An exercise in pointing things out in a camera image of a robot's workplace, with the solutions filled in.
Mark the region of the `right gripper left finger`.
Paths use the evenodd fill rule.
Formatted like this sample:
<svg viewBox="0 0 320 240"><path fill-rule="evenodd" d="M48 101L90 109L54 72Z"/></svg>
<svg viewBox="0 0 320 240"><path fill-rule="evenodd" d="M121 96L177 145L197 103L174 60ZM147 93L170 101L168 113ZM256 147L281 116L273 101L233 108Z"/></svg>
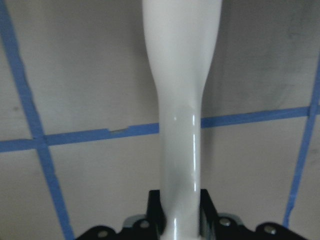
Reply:
<svg viewBox="0 0 320 240"><path fill-rule="evenodd" d="M166 225L160 191L150 190L145 214L133 215L123 222L121 231L106 225L91 227L78 240L159 240Z"/></svg>

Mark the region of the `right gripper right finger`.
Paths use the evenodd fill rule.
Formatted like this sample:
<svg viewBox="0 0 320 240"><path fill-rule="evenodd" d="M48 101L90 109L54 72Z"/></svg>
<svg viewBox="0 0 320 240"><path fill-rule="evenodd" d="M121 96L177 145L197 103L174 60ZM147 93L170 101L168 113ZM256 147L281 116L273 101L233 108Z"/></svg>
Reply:
<svg viewBox="0 0 320 240"><path fill-rule="evenodd" d="M204 240L301 240L303 238L274 222L261 223L255 230L248 229L237 216L218 213L206 189L200 191L199 233Z"/></svg>

